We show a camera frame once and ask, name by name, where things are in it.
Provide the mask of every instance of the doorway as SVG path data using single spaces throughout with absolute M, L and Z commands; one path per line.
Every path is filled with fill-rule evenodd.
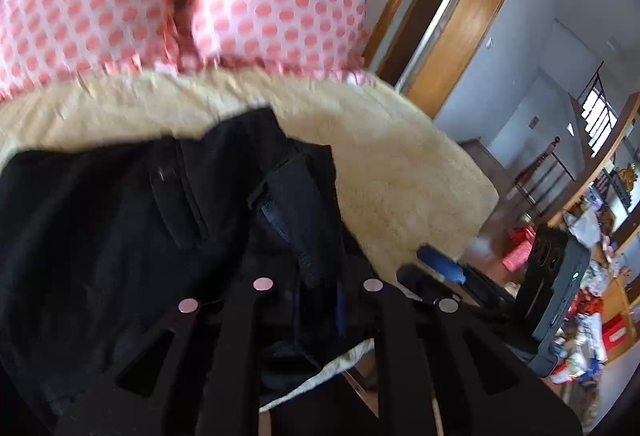
M 378 76 L 395 86 L 413 57 L 443 0 L 412 0 L 393 42 L 382 61 Z

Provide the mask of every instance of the clutter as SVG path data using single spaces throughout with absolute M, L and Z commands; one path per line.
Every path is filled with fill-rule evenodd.
M 610 242 L 611 240 L 609 236 L 602 236 L 602 253 L 609 264 L 613 261 L 615 254 L 615 250 L 613 249 L 613 246 L 611 246 Z
M 592 380 L 593 377 L 597 376 L 602 370 L 602 364 L 598 361 L 597 358 L 589 359 L 589 367 L 587 370 L 578 377 L 578 382 L 586 382 L 588 380 Z
M 591 259 L 587 271 L 584 272 L 580 289 L 588 291 L 595 297 L 602 297 L 609 287 L 609 271 L 601 267 L 597 261 Z
M 567 317 L 570 318 L 577 314 L 593 315 L 602 313 L 603 308 L 604 303 L 600 297 L 592 295 L 587 290 L 580 290 L 569 306 Z
M 558 364 L 549 375 L 554 384 L 572 382 L 588 369 L 587 359 L 581 352 L 571 354 L 564 362 Z
M 600 210 L 604 204 L 604 201 L 598 194 L 598 191 L 594 189 L 593 186 L 587 188 L 582 199 L 588 204 L 588 207 L 593 210 Z
M 600 224 L 593 209 L 589 208 L 577 219 L 565 212 L 564 221 L 569 226 L 569 232 L 587 248 L 600 241 Z
M 605 362 L 607 359 L 607 350 L 605 349 L 604 340 L 602 339 L 602 317 L 600 313 L 584 315 L 581 321 L 590 334 L 590 344 L 595 357 L 599 362 Z
M 554 343 L 552 349 L 554 353 L 560 358 L 567 358 L 569 356 L 569 347 L 566 346 L 569 341 L 567 341 L 566 334 L 560 328 L 556 333 L 556 337 L 554 338 Z
M 602 208 L 600 211 L 600 229 L 603 234 L 610 236 L 616 226 L 616 215 L 608 206 Z
M 631 269 L 626 264 L 626 254 L 620 254 L 619 256 L 615 256 L 611 259 L 609 264 L 609 273 L 613 278 L 619 276 L 626 278 L 627 275 L 631 274 Z

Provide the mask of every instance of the black jacket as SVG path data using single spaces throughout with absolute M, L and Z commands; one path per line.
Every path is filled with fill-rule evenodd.
M 293 339 L 264 350 L 261 400 L 293 390 L 360 342 L 337 336 L 335 305 L 345 268 L 372 271 L 334 181 L 330 148 L 290 140 L 271 109 L 201 140 L 17 154 L 0 177 L 4 371 L 52 428 L 181 299 L 270 272 L 292 304 L 308 293 Z

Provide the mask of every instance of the wooden shelf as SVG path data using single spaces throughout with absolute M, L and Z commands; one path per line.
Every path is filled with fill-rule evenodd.
M 627 312 L 629 302 L 620 278 L 611 281 L 611 284 L 602 295 L 602 301 L 604 303 L 604 310 L 601 315 L 603 324 L 609 322 L 616 315 Z

